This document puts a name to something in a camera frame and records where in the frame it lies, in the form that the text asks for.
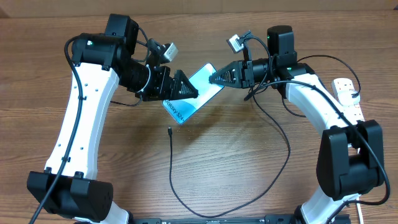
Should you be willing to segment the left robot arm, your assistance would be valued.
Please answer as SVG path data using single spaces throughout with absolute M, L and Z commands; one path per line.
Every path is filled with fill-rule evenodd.
M 139 101 L 196 98 L 186 75 L 168 67 L 174 43 L 146 39 L 147 54 L 133 59 L 142 28 L 129 16 L 111 14 L 100 34 L 82 33 L 64 46 L 72 70 L 70 97 L 56 145 L 41 172 L 30 172 L 27 189 L 45 210 L 78 223 L 133 223 L 113 199 L 113 185 L 97 180 L 104 121 L 119 86 Z

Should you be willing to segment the Galaxy smartphone blue screen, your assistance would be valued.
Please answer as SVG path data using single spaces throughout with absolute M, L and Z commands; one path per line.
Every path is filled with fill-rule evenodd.
M 223 86 L 209 82 L 210 76 L 215 72 L 211 63 L 204 64 L 189 79 L 180 83 L 176 99 L 162 102 L 165 110 L 178 124 L 186 122 L 223 89 Z

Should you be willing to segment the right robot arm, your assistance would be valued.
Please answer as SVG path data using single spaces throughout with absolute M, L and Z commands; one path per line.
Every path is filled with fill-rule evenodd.
M 342 209 L 361 203 L 361 196 L 380 185 L 389 186 L 384 168 L 381 126 L 374 120 L 358 119 L 333 98 L 314 70 L 297 57 L 291 26 L 267 30 L 262 46 L 266 58 L 254 60 L 248 41 L 250 32 L 234 35 L 228 45 L 242 60 L 212 74 L 209 81 L 231 88 L 248 89 L 248 98 L 265 88 L 276 89 L 283 99 L 301 110 L 321 136 L 316 175 L 318 188 L 312 197 L 291 215 L 268 215 L 267 222 L 348 223 Z

